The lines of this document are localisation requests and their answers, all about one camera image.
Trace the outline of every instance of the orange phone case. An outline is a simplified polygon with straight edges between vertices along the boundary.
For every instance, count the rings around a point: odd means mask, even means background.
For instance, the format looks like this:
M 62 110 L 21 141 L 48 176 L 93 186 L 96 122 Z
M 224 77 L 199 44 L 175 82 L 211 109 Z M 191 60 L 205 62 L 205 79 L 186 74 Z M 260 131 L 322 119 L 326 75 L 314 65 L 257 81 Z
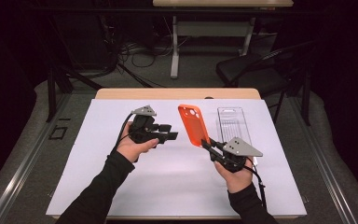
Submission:
M 196 105 L 179 105 L 178 110 L 191 144 L 202 147 L 201 139 L 211 144 L 200 109 Z

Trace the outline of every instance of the hand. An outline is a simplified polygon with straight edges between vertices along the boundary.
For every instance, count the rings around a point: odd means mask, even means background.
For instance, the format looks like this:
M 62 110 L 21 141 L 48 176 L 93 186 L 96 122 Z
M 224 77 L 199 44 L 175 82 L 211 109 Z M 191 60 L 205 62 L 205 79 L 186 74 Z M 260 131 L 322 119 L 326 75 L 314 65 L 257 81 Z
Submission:
M 251 161 L 246 160 L 245 166 L 252 168 Z M 216 171 L 226 180 L 227 189 L 230 193 L 239 192 L 252 184 L 253 174 L 246 169 L 241 169 L 236 173 L 231 173 L 218 161 L 214 162 L 214 167 L 216 168 Z
M 158 139 L 152 139 L 147 142 L 136 144 L 129 137 L 129 128 L 132 122 L 128 122 L 124 127 L 122 140 L 118 144 L 117 152 L 123 155 L 130 162 L 135 162 L 143 152 L 147 152 L 150 148 L 158 144 Z

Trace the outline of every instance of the desk leg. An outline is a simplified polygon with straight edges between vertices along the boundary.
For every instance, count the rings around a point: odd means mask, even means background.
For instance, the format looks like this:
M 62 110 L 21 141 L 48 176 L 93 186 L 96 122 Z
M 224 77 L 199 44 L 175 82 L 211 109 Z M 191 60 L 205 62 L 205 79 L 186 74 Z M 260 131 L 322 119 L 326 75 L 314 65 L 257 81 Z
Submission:
M 252 38 L 254 27 L 255 27 L 255 18 L 251 18 L 249 20 L 249 27 L 247 28 L 248 32 L 247 32 L 247 35 L 245 37 L 245 41 L 243 43 L 242 50 L 240 50 L 240 56 L 246 55 L 247 52 L 248 52 L 249 45 L 251 43 L 251 38 Z
M 176 16 L 173 17 L 172 22 L 172 65 L 171 65 L 171 78 L 178 78 L 178 69 L 179 69 L 179 49 L 178 49 L 178 27 Z

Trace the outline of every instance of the person's left hand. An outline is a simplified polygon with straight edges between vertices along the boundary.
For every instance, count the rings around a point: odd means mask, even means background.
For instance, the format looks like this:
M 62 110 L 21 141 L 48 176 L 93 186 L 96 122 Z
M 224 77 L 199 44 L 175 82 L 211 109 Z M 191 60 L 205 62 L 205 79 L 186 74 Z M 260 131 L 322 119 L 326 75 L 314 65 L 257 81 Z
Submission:
M 120 141 L 117 147 L 117 152 L 123 155 L 130 162 L 135 162 L 143 152 L 147 152 L 150 148 L 155 147 L 158 144 L 158 138 L 149 140 L 145 143 L 136 144 L 129 137 L 129 128 L 132 122 L 127 122 Z

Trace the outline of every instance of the chair leg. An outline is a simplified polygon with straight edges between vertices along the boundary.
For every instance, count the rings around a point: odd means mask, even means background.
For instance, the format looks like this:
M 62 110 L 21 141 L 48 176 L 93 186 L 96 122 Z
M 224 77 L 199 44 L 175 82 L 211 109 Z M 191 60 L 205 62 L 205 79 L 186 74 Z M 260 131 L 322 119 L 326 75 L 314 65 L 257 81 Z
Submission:
M 277 122 L 278 115 L 279 115 L 279 111 L 280 111 L 281 105 L 282 105 L 282 101 L 283 101 L 284 94 L 285 94 L 285 91 L 282 91 L 282 92 L 281 92 L 281 96 L 280 96 L 280 98 L 279 98 L 279 102 L 278 102 L 278 104 L 277 104 L 277 109 L 275 110 L 274 118 L 272 119 L 272 121 L 273 121 L 274 123 Z

